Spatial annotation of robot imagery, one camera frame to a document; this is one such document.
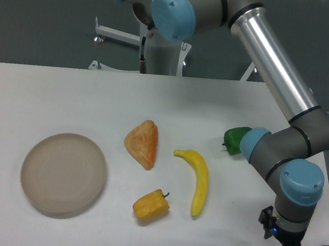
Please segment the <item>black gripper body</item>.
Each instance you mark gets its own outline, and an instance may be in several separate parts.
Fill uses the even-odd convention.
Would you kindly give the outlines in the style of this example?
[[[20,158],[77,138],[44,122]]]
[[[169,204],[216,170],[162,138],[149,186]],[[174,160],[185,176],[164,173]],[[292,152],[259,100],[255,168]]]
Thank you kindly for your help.
[[[272,210],[272,224],[269,227],[269,235],[275,237],[285,246],[301,246],[306,234],[306,221],[292,222]]]

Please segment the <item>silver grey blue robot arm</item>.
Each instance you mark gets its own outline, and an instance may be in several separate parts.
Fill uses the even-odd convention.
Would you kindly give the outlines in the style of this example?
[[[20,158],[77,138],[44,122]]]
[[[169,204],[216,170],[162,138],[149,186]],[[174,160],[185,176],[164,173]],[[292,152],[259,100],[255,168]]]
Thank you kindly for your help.
[[[169,41],[226,25],[239,37],[289,127],[277,133],[255,128],[241,139],[242,154],[275,192],[275,204],[260,213],[266,238],[301,246],[324,174],[309,157],[329,150],[329,112],[303,82],[277,41],[259,0],[118,0],[141,7],[146,22]]]

